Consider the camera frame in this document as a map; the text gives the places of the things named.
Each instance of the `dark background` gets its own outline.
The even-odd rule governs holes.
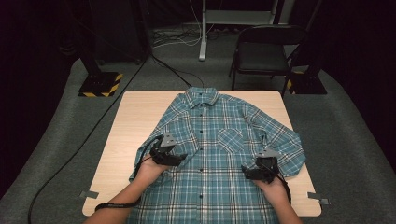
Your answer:
[[[46,131],[62,97],[70,66],[78,58],[60,1],[7,0],[0,7],[0,195],[15,180]],[[209,1],[208,7],[217,7]],[[201,1],[192,1],[200,16]],[[317,1],[296,0],[290,23],[306,26]],[[89,1],[68,1],[77,20],[93,29]],[[223,9],[270,4],[224,1]],[[300,64],[318,63],[349,94],[376,141],[396,169],[395,3],[324,0],[304,47]],[[185,0],[149,0],[148,26],[193,21]],[[94,51],[94,36],[80,29]]]

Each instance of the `shirt collar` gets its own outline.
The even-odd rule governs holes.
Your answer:
[[[198,104],[213,105],[219,98],[219,93],[215,88],[190,87],[185,95],[190,108]]]

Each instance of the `gray carpet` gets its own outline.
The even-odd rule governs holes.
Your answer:
[[[206,87],[229,90],[228,71],[235,35],[210,40],[205,62],[198,62],[199,45],[167,45],[154,55],[170,66],[195,74]],[[140,65],[106,63],[102,71],[123,73],[113,97],[78,97],[87,76],[81,61],[75,62],[64,96],[50,126],[17,180],[0,202],[0,223],[26,223],[29,205],[40,187],[86,143],[77,155],[39,194],[32,213],[33,223],[81,223],[84,199],[106,143],[120,99],[115,102]],[[181,74],[193,86],[202,86],[192,75]],[[319,217],[305,223],[396,223],[396,177],[359,111],[343,89],[321,72],[328,94],[290,95],[284,103],[294,130],[300,134],[306,165],[316,191],[330,199]],[[281,80],[268,77],[238,79],[242,89],[276,89]],[[172,72],[151,58],[126,90],[186,90]],[[99,124],[96,122],[104,115]]]

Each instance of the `plaid shirt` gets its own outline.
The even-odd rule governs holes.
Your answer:
[[[145,191],[129,223],[277,223],[241,165],[256,167],[255,155],[269,147],[281,153],[281,173],[297,175],[305,160],[297,133],[244,100],[195,87],[170,104],[135,163],[144,146],[166,132],[177,140],[171,153],[188,156]]]

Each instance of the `shirt placket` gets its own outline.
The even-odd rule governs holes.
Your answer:
[[[197,172],[197,217],[196,223],[205,223],[204,220],[204,207],[205,207],[205,112],[206,112],[206,104],[200,103],[198,106],[192,110],[192,115],[196,117],[195,122],[193,124],[193,129],[195,130],[196,137],[199,144],[199,151],[195,155],[195,159],[199,162],[196,164],[195,172]]]

